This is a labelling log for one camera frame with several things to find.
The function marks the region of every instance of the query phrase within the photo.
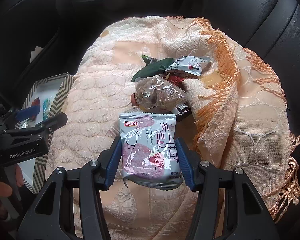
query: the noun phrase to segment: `chevron pattern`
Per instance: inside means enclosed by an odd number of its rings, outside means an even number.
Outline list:
[[[54,100],[51,104],[51,107],[50,107],[50,110],[48,113],[48,117],[50,118],[50,117],[55,116],[56,114],[60,113],[61,109],[63,107],[63,104],[66,101],[68,93],[73,84],[73,78],[69,73],[64,73],[64,74],[60,74],[60,75],[56,75],[53,77],[44,78],[39,81],[36,81],[34,83],[34,85],[32,86],[32,88],[26,98],[26,101],[23,104],[22,109],[25,109],[31,105],[30,100],[31,100],[36,88],[38,87],[38,85],[45,84],[45,83],[48,83],[48,82],[50,82],[52,80],[56,80],[56,79],[64,79],[64,81],[61,84],[61,86],[58,90],[58,93],[56,94],[56,97],[54,98]],[[15,129],[19,129],[19,128],[20,128],[20,122],[18,122],[15,126]],[[48,141],[47,141],[49,149],[50,149],[52,137],[53,137],[53,133],[49,134]],[[27,186],[27,188],[35,194],[37,194],[40,191],[43,184],[45,183],[45,170],[46,170],[47,159],[48,159],[48,154],[45,154],[40,157],[36,157],[35,163],[34,163],[33,186],[31,186],[24,179],[24,183]]]

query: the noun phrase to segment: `white snack package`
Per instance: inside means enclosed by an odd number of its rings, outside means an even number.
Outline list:
[[[209,57],[194,57],[186,56],[177,59],[165,72],[184,71],[192,75],[201,76],[202,69],[204,69],[210,62]]]
[[[119,115],[123,177],[162,190],[182,183],[174,132],[174,114],[123,113]]]

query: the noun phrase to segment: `quilted blanket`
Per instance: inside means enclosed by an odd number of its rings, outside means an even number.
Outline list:
[[[135,88],[130,81],[145,65],[142,54],[158,59],[209,56],[211,65],[198,79],[182,82],[193,117],[178,123],[175,135],[217,167],[242,167],[274,219],[281,218],[279,210],[285,211],[291,201],[298,203],[298,164],[290,153],[300,137],[290,134],[278,77],[254,52],[203,18],[133,17],[101,33],[74,76],[63,107],[68,122],[54,133],[46,178],[58,166],[81,167],[111,145],[108,129],[131,107]],[[185,184],[170,191],[127,184],[120,164],[110,190],[100,193],[112,239],[185,238],[196,193]],[[78,200],[75,192],[80,236]]]

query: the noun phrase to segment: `metal screw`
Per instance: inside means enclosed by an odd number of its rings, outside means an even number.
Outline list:
[[[89,162],[90,166],[97,166],[99,164],[98,160],[92,160]]]
[[[208,167],[209,162],[208,161],[200,161],[200,165],[203,166],[203,167]]]
[[[60,174],[60,173],[63,172],[63,168],[62,168],[62,167],[58,167],[58,168],[56,168],[56,169],[54,170],[54,172],[55,172],[56,174]]]
[[[235,172],[238,173],[238,174],[243,174],[243,169],[241,169],[241,168],[236,168],[236,169],[235,169]]]

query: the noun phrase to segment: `blue gripper pad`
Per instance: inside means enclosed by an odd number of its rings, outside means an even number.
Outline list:
[[[108,150],[102,151],[99,155],[98,161],[101,162],[101,167],[106,173],[104,178],[104,186],[106,190],[108,190],[114,182],[114,177],[119,166],[121,155],[121,137],[119,136],[114,139]]]
[[[184,140],[179,137],[175,140],[179,166],[186,185],[191,191],[198,191],[202,186],[200,180],[196,178],[200,157],[195,151],[189,150]]]
[[[16,115],[16,120],[21,122],[25,119],[30,118],[33,115],[37,115],[40,113],[40,106],[31,106],[26,109],[20,110]]]

